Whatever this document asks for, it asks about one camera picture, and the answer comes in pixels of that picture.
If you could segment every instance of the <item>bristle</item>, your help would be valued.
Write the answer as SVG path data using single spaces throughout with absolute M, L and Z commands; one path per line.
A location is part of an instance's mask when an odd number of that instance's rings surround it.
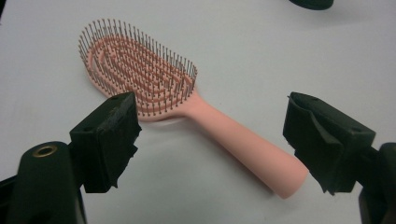
M 101 19 L 88 27 L 78 41 L 80 56 L 106 96 L 134 91 L 143 117 L 188 99 L 197 76 L 190 60 L 126 22 Z

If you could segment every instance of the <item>pink hairbrush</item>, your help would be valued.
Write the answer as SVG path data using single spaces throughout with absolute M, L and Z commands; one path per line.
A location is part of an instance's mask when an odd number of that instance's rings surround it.
M 298 159 L 208 105 L 194 89 L 192 62 L 130 24 L 94 21 L 80 36 L 79 52 L 105 96 L 135 93 L 139 120 L 195 120 L 281 198 L 303 184 L 308 170 Z

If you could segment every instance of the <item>white surface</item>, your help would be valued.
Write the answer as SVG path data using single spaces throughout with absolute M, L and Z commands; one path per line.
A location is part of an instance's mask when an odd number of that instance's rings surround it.
M 78 36 L 92 20 L 127 21 L 198 67 L 210 104 L 284 148 L 287 96 L 321 98 L 395 141 L 396 2 L 335 0 L 8 0 L 0 25 L 0 179 L 24 151 L 68 132 L 105 97 L 88 81 Z M 321 192 L 309 176 L 272 194 L 186 119 L 142 123 L 139 150 L 107 194 L 84 194 L 90 223 L 360 223 L 359 184 Z

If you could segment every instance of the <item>hairbrush head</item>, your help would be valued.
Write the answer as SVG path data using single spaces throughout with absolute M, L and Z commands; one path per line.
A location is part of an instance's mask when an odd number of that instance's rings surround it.
M 125 22 L 93 21 L 80 36 L 79 52 L 90 81 L 105 96 L 135 93 L 139 120 L 176 115 L 174 108 L 194 89 L 191 61 Z

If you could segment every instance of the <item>hairbrush handle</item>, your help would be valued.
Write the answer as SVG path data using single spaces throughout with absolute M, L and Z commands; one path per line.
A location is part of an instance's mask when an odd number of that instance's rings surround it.
M 307 168 L 295 157 L 207 104 L 195 92 L 184 115 L 195 120 L 281 198 L 304 183 Z

